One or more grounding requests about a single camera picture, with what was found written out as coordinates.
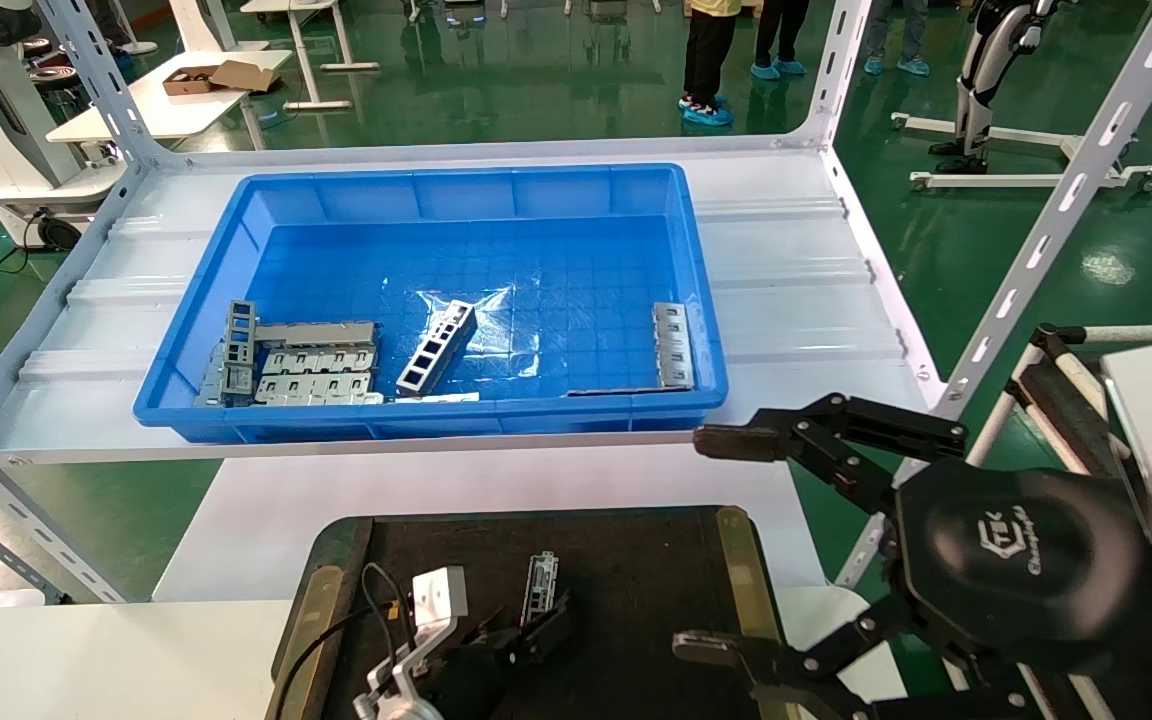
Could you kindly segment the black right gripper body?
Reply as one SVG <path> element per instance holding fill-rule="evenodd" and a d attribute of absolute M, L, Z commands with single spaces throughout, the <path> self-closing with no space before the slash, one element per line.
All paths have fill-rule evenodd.
<path fill-rule="evenodd" d="M 1152 551 L 1111 482 L 932 462 L 893 492 L 902 583 L 965 651 L 1111 669 Z"/>

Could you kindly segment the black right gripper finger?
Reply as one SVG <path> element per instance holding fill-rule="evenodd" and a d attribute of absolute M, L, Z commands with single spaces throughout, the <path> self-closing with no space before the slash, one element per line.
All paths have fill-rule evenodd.
<path fill-rule="evenodd" d="M 861 446 L 933 462 L 964 457 L 968 432 L 957 420 L 833 393 L 796 410 L 764 407 L 742 425 L 705 424 L 692 447 L 704 457 L 791 461 L 867 515 L 890 514 L 893 478 Z"/>
<path fill-rule="evenodd" d="M 675 655 L 685 662 L 732 667 L 755 700 L 804 708 L 817 719 L 1026 719 L 1024 694 L 980 687 L 955 694 L 865 702 L 840 675 L 905 629 L 916 628 L 916 611 L 905 600 L 882 600 L 838 626 L 808 650 L 778 641 L 728 632 L 675 634 Z"/>

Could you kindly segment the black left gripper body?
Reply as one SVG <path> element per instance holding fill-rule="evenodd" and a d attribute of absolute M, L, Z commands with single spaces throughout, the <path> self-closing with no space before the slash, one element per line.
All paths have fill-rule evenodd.
<path fill-rule="evenodd" d="M 518 641 L 461 644 L 440 655 L 431 673 L 431 706 L 444 719 L 488 719 L 526 661 Z"/>

